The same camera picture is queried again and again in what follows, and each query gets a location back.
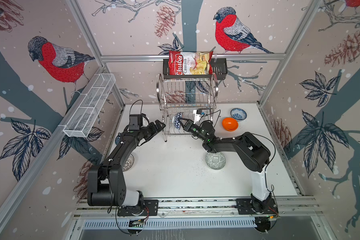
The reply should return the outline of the dark red pattern bowl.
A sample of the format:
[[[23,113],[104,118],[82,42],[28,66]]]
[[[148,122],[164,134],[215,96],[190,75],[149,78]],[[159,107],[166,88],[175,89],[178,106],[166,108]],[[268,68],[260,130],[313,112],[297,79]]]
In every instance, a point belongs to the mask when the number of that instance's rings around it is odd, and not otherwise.
[[[135,162],[135,158],[134,156],[131,154],[128,159],[126,160],[124,166],[123,166],[123,172],[126,172],[128,170],[130,170],[132,168],[132,166],[134,165]]]

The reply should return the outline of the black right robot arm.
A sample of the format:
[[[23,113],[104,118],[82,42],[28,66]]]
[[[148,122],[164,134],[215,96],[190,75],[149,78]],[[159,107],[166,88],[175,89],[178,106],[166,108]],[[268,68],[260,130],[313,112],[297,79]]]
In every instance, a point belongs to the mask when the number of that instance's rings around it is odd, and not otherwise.
[[[245,167],[252,172],[253,203],[265,205],[270,202],[272,194],[266,181],[266,167],[270,163],[271,152],[252,133],[245,132],[233,138],[218,138],[215,136],[212,121],[206,120],[196,125],[193,120],[180,118],[179,122],[184,131],[203,141],[203,148],[208,153],[236,153]]]

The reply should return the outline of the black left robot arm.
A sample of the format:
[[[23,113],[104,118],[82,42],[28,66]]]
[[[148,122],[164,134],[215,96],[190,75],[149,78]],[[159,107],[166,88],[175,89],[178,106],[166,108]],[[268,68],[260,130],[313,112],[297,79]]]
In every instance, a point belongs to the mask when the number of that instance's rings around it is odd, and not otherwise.
[[[120,135],[120,142],[99,165],[93,165],[88,171],[87,201],[89,206],[122,207],[140,206],[144,197],[140,191],[128,190],[123,167],[141,140],[150,141],[166,127],[159,120],[146,127],[129,125]]]

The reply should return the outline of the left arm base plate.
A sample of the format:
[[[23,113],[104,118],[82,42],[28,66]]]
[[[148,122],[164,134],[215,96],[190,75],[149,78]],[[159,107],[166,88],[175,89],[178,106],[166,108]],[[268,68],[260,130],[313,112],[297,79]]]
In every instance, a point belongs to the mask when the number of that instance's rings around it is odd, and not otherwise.
[[[118,217],[151,217],[158,214],[158,200],[144,200],[144,204],[137,206],[123,206],[118,209]]]

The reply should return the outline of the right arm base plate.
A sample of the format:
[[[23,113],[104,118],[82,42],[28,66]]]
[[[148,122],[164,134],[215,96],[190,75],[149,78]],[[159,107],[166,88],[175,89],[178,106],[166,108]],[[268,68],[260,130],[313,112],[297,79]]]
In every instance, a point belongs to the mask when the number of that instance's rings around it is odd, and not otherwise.
[[[264,201],[256,198],[236,199],[236,209],[239,215],[278,215],[279,210],[275,200],[271,197]]]

